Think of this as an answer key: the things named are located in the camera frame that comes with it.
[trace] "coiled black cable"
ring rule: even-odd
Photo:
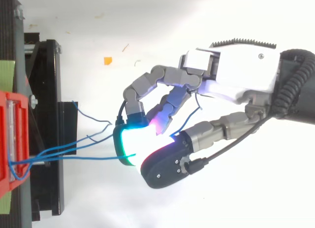
[[[302,63],[300,68],[281,87],[273,101],[271,113],[275,117],[281,118],[288,114],[294,99],[315,72],[314,53],[302,49],[291,49],[281,53],[281,59],[284,60],[294,61],[299,60],[299,58],[301,58]]]

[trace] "robotic hand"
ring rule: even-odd
[[[155,66],[125,89],[113,134],[117,155],[135,154],[121,162],[138,166],[150,187],[169,186],[201,170],[272,117],[315,124],[314,72],[313,53],[294,49],[280,54],[274,44],[255,40],[233,39],[190,50],[181,56],[178,68]],[[174,88],[145,114],[140,100],[157,83]],[[248,104],[245,112],[164,135],[172,116],[193,93]],[[236,140],[208,158],[189,159],[222,139]]]

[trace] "metal rod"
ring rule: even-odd
[[[31,55],[33,53],[35,44],[25,44],[24,45],[24,54]]]

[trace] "metal finger link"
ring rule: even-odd
[[[260,116],[248,118],[244,112],[222,116],[216,121],[200,122],[185,130],[192,141],[193,151],[211,147],[214,142],[239,138],[260,120]]]

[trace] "black ribbed cover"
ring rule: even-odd
[[[15,60],[15,17],[17,0],[0,0],[0,60]],[[10,215],[0,215],[0,228],[21,227],[20,187],[12,191]]]
[[[272,49],[275,49],[277,47],[276,44],[268,43],[268,42],[259,42],[254,39],[240,39],[240,38],[234,38],[231,40],[226,40],[226,41],[221,41],[221,42],[214,42],[211,44],[211,47],[222,47],[222,46],[227,46],[231,44],[252,44],[256,46],[261,46],[261,47],[269,47]]]
[[[0,0],[0,60],[15,60],[14,9],[17,0]]]

